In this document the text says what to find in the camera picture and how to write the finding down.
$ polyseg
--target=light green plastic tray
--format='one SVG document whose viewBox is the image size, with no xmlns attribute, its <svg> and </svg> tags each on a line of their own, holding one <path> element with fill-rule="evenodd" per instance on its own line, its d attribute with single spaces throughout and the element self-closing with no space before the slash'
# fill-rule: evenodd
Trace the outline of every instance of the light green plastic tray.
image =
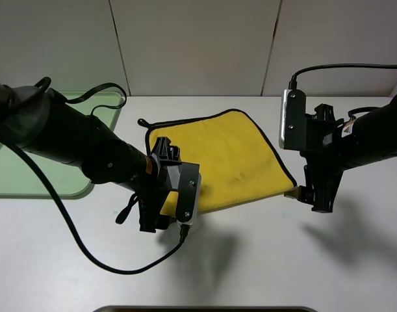
<svg viewBox="0 0 397 312">
<path fill-rule="evenodd" d="M 82 92 L 61 92 L 68 99 L 81 96 Z M 100 92 L 85 102 L 71 105 L 85 115 L 90 114 L 93 107 L 119 105 L 122 97 L 115 92 Z M 95 115 L 112 130 L 116 125 L 119 110 L 98 108 Z M 37 163 L 58 195 L 62 198 L 81 198 L 93 189 L 90 180 L 79 168 L 60 164 L 49 159 L 28 153 Z M 0 198 L 47 198 L 48 191 L 33 171 L 12 151 L 0 144 Z"/>
</svg>

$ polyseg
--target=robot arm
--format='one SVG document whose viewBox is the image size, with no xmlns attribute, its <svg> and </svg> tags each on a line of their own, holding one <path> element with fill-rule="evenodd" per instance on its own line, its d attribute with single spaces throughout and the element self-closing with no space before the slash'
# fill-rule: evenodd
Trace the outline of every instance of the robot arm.
<svg viewBox="0 0 397 312">
<path fill-rule="evenodd" d="M 58 208 L 83 253 L 96 265 L 118 274 L 136 274 L 160 263 L 174 253 L 185 240 L 194 223 L 198 208 L 201 176 L 199 165 L 181 162 L 177 146 L 166 137 L 158 138 L 150 155 L 144 155 L 132 145 L 120 140 L 92 111 L 85 116 L 67 103 L 80 103 L 96 92 L 116 84 L 104 84 L 78 99 L 67 100 L 62 94 L 48 89 L 51 80 L 42 79 L 35 86 L 10 88 L 0 84 L 0 141 L 14 150 L 45 181 Z M 124 105 L 108 108 L 120 108 Z M 95 259 L 81 242 L 61 200 L 49 181 L 23 151 L 79 167 L 94 184 L 113 182 L 129 190 L 137 199 L 140 230 L 156 232 L 167 229 L 173 218 L 160 210 L 171 191 L 179 193 L 175 217 L 181 225 L 180 245 L 155 263 L 135 271 L 110 268 Z M 128 210 L 116 219 L 121 224 Z"/>
<path fill-rule="evenodd" d="M 297 74 L 338 67 L 397 69 L 397 65 L 331 64 Z M 347 122 L 335 120 L 333 107 L 326 104 L 317 106 L 316 114 L 306 114 L 305 102 L 293 76 L 282 97 L 279 145 L 305 157 L 306 187 L 295 188 L 285 196 L 313 205 L 313 211 L 331 213 L 343 171 L 397 156 L 397 95 L 382 108 L 350 111 Z M 356 118 L 354 114 L 360 112 L 369 113 Z"/>
</svg>

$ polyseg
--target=white table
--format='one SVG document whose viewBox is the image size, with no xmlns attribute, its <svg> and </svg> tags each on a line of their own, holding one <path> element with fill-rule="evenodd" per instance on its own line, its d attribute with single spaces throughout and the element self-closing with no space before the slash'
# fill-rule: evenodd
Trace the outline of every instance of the white table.
<svg viewBox="0 0 397 312">
<path fill-rule="evenodd" d="M 349 109 L 387 97 L 309 98 Z M 132 97 L 117 135 L 144 150 L 149 122 L 246 111 L 264 130 L 299 184 L 298 152 L 277 144 L 278 97 Z M 117 268 L 142 267 L 172 248 L 177 229 L 138 231 L 133 209 L 114 223 L 130 193 L 100 185 L 64 201 L 83 241 Z M 319 312 L 397 311 L 397 158 L 344 173 L 332 214 L 282 196 L 205 214 L 185 245 L 159 266 L 119 276 L 79 251 L 51 200 L 0 200 L 0 311 L 90 312 L 102 306 L 308 307 Z"/>
</svg>

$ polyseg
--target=yellow microfiber cloth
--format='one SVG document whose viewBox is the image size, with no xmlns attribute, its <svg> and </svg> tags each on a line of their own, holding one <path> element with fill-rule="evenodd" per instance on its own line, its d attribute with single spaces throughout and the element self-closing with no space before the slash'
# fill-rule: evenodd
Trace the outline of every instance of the yellow microfiber cloth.
<svg viewBox="0 0 397 312">
<path fill-rule="evenodd" d="M 199 164 L 198 211 L 282 194 L 296 186 L 262 129 L 241 110 L 187 120 L 138 123 L 148 128 L 148 154 L 158 137 L 179 146 L 181 160 Z M 175 215 L 177 193 L 171 192 L 161 214 Z"/>
</svg>

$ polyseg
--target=black cable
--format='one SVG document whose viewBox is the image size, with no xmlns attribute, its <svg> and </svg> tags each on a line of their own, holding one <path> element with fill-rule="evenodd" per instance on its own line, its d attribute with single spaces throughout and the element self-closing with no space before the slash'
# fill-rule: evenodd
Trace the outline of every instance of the black cable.
<svg viewBox="0 0 397 312">
<path fill-rule="evenodd" d="M 129 216 L 129 213 L 132 210 L 132 207 L 138 201 L 139 201 L 138 194 L 137 193 L 133 193 L 133 195 L 131 196 L 131 198 L 129 200 L 129 203 L 127 203 L 127 206 L 122 211 L 120 211 L 120 213 L 116 217 L 116 223 L 117 224 L 123 224 L 123 222 L 126 221 L 127 217 Z"/>
<path fill-rule="evenodd" d="M 5 145 L 7 148 L 12 150 L 17 156 L 19 156 L 28 166 L 29 168 L 32 169 L 32 171 L 36 174 L 36 176 L 39 178 L 39 180 L 44 184 L 44 187 L 48 190 L 48 193 L 51 195 L 52 199 L 56 203 L 62 217 L 64 218 L 65 222 L 67 223 L 68 228 L 71 231 L 71 234 L 73 235 L 73 238 L 75 242 L 77 243 L 78 247 L 82 251 L 82 253 L 91 261 L 93 264 L 97 265 L 98 267 L 112 272 L 116 274 L 122 274 L 122 275 L 133 275 L 133 274 L 139 274 L 142 272 L 145 272 L 146 270 L 149 270 L 150 268 L 153 268 L 155 265 L 158 265 L 159 263 L 163 262 L 167 258 L 169 258 L 171 255 L 173 255 L 184 243 L 185 237 L 188 235 L 188 230 L 189 226 L 183 224 L 181 226 L 181 231 L 180 231 L 180 239 L 179 243 L 177 246 L 175 246 L 174 249 L 172 249 L 170 252 L 168 252 L 166 255 L 161 257 L 160 259 L 156 260 L 155 262 L 152 262 L 151 264 L 139 268 L 137 270 L 119 270 L 117 268 L 112 268 L 111 266 L 105 265 L 104 263 L 100 262 L 97 260 L 86 248 L 84 243 L 82 242 L 80 235 L 77 232 L 77 229 L 74 226 L 74 223 L 68 214 L 64 204 L 62 203 L 60 197 L 58 196 L 57 192 L 55 191 L 54 187 L 52 184 L 49 182 L 48 178 L 45 176 L 45 174 L 41 171 L 41 169 L 38 167 L 38 165 L 20 148 L 18 148 L 16 145 L 12 144 L 9 142 L 7 139 L 3 138 L 0 136 L 0 143 Z"/>
<path fill-rule="evenodd" d="M 342 63 L 342 64 L 326 64 L 326 65 L 318 65 L 307 67 L 302 70 L 298 70 L 289 81 L 288 88 L 291 90 L 296 89 L 297 82 L 296 78 L 301 73 L 311 72 L 313 70 L 325 70 L 328 68 L 381 68 L 386 70 L 397 70 L 397 64 L 362 64 L 362 63 Z"/>
<path fill-rule="evenodd" d="M 378 109 L 379 107 L 373 107 L 373 106 L 367 106 L 367 107 L 361 107 L 359 109 L 352 109 L 348 111 L 348 117 L 350 117 L 350 120 L 355 120 L 356 117 L 354 115 L 360 114 L 362 112 L 372 112 L 375 109 Z"/>
<path fill-rule="evenodd" d="M 95 86 L 93 89 L 90 89 L 89 91 L 87 91 L 86 93 L 84 93 L 82 96 L 77 97 L 75 99 L 68 99 L 66 100 L 66 103 L 68 104 L 77 104 L 77 103 L 81 103 L 86 101 L 87 99 L 91 98 L 94 94 L 103 91 L 104 89 L 108 89 L 108 88 L 117 88 L 120 91 L 122 91 L 123 96 L 124 96 L 124 100 L 121 104 L 116 105 L 116 106 L 111 106 L 111 105 L 97 105 L 96 107 L 94 107 L 90 113 L 90 115 L 92 116 L 94 111 L 100 107 L 105 107 L 107 109 L 120 109 L 123 106 L 126 105 L 127 102 L 127 94 L 126 91 L 118 84 L 116 83 L 103 83 L 99 86 Z"/>
<path fill-rule="evenodd" d="M 34 103 L 36 101 L 36 99 L 38 97 L 40 97 L 49 87 L 49 85 L 51 84 L 51 78 L 49 77 L 44 77 L 41 80 L 39 80 L 35 86 L 37 88 L 39 88 L 38 91 L 36 91 L 35 93 L 33 93 L 30 97 L 28 97 L 27 99 L 24 99 L 22 102 L 18 103 L 17 108 L 18 109 L 22 109 L 32 103 Z"/>
</svg>

